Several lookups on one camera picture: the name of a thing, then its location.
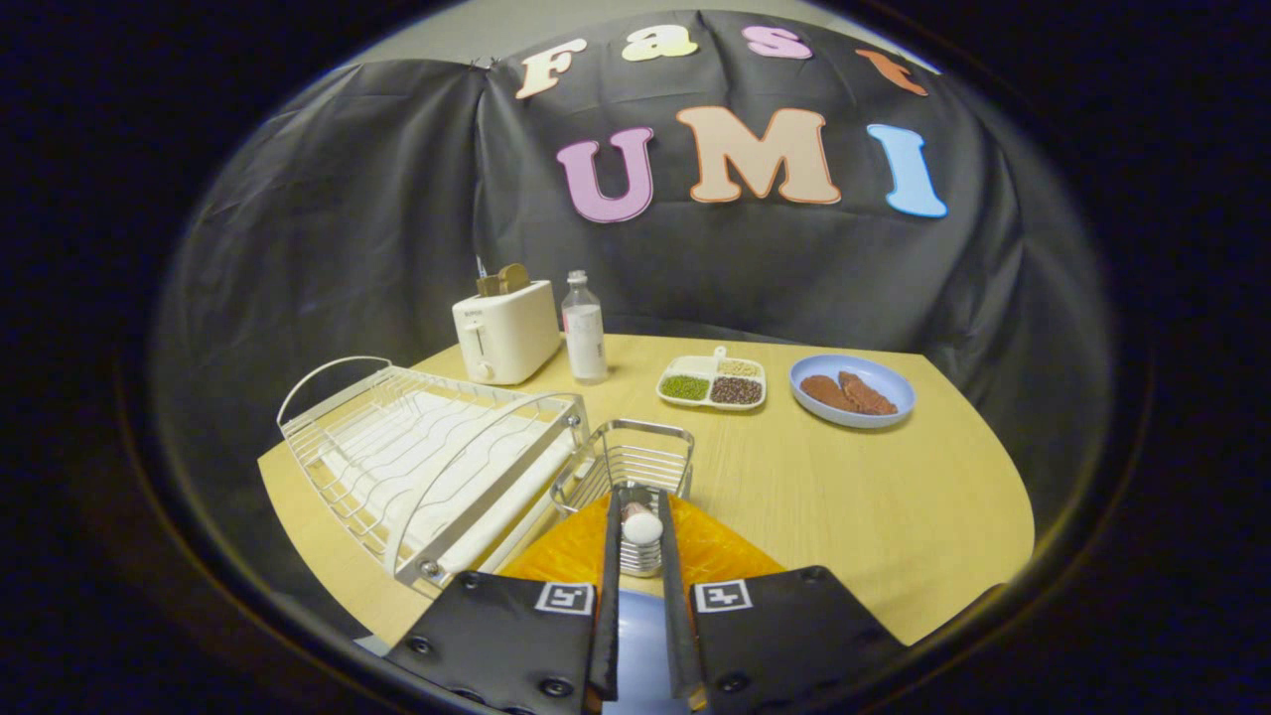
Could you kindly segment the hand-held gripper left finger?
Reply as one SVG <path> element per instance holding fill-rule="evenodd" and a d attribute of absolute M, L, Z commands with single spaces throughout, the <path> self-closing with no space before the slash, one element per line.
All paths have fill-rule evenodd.
<path fill-rule="evenodd" d="M 496 712 L 591 714 L 618 695 L 619 504 L 553 526 L 503 573 L 464 571 L 386 660 Z"/>

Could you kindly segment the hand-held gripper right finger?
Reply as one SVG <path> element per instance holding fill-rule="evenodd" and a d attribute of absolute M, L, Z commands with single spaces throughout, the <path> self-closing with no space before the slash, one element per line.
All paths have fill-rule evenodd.
<path fill-rule="evenodd" d="M 867 679 L 907 652 L 827 566 L 691 575 L 689 503 L 655 502 L 675 696 L 709 714 L 854 712 Z"/>

